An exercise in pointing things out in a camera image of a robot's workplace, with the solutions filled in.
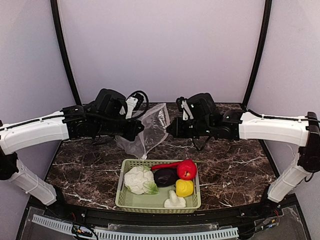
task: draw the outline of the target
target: white vent strip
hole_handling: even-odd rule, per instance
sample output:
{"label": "white vent strip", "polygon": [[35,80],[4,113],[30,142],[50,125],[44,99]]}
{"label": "white vent strip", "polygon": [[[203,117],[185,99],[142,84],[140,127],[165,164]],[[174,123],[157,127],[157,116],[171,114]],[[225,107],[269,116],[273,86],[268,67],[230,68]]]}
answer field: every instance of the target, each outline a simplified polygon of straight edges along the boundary
{"label": "white vent strip", "polygon": [[[53,220],[36,214],[33,215],[32,222],[60,233],[74,235],[71,232],[72,224],[70,223]],[[99,237],[99,240],[223,240],[239,237],[237,227],[184,234],[136,234],[100,229],[94,229],[94,232]],[[91,238],[82,236],[82,238],[96,239],[95,236],[92,236]]]}

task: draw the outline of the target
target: yellow bell pepper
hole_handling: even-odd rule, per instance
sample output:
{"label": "yellow bell pepper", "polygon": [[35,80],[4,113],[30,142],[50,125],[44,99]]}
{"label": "yellow bell pepper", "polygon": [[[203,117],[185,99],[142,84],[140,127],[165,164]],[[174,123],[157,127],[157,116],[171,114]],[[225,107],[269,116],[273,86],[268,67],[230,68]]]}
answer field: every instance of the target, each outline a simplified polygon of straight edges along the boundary
{"label": "yellow bell pepper", "polygon": [[194,182],[191,180],[182,180],[179,179],[175,182],[176,195],[178,197],[188,197],[194,192]]}

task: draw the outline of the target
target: garlic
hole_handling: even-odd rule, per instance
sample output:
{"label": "garlic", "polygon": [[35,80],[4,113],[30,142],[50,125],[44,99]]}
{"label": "garlic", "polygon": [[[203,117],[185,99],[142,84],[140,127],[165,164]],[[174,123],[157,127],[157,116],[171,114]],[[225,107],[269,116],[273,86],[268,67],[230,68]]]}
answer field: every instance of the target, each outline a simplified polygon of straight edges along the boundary
{"label": "garlic", "polygon": [[173,190],[169,191],[169,199],[165,200],[164,207],[167,209],[185,208],[186,200],[183,197],[177,196]]}

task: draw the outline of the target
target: white wall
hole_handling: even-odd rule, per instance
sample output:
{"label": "white wall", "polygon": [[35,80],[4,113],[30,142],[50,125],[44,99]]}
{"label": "white wall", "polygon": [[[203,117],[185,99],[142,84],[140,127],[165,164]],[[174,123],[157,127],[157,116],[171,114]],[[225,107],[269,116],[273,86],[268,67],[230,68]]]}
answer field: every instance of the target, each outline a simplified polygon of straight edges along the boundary
{"label": "white wall", "polygon": [[210,92],[242,102],[264,0],[61,0],[65,41],[83,102],[101,88],[152,102]]}
{"label": "white wall", "polygon": [[[320,1],[273,1],[264,52],[249,107],[264,114],[320,118]],[[285,143],[267,142],[282,172],[293,159]],[[295,192],[312,239],[320,239],[320,174]]]}
{"label": "white wall", "polygon": [[[0,119],[15,123],[73,105],[49,0],[0,1]],[[18,152],[44,177],[57,142]],[[29,195],[0,181],[0,239],[16,239]]]}

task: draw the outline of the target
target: black pole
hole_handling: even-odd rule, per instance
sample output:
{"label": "black pole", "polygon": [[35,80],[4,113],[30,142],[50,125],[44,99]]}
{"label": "black pole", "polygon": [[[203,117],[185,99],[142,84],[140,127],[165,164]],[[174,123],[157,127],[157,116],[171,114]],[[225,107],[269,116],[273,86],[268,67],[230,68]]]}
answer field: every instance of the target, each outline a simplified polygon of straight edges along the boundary
{"label": "black pole", "polygon": [[247,107],[249,103],[249,99],[252,93],[252,90],[254,89],[262,53],[264,51],[265,41],[267,37],[267,31],[268,31],[268,25],[269,25],[269,19],[270,19],[270,12],[271,12],[271,5],[272,0],[265,0],[264,4],[264,12],[263,12],[263,19],[262,19],[262,25],[261,25],[261,31],[260,31],[260,37],[258,46],[255,53],[255,58],[252,66],[251,75],[249,78],[248,86],[246,87],[245,95],[243,98],[242,105],[244,108]]}
{"label": "black pole", "polygon": [[75,82],[74,76],[72,74],[69,58],[68,58],[67,48],[66,48],[65,39],[64,39],[63,31],[62,31],[61,22],[60,22],[58,2],[57,2],[57,0],[50,0],[50,1],[51,1],[51,10],[52,10],[55,33],[56,33],[56,37],[58,39],[58,44],[59,44],[59,48],[60,48],[60,53],[61,53],[65,73],[68,78],[68,82],[69,82],[69,85],[70,85],[70,88],[72,91],[72,95],[73,95],[75,104],[82,105],[81,100],[80,100],[80,96],[78,93],[78,89],[76,86],[76,82]]}

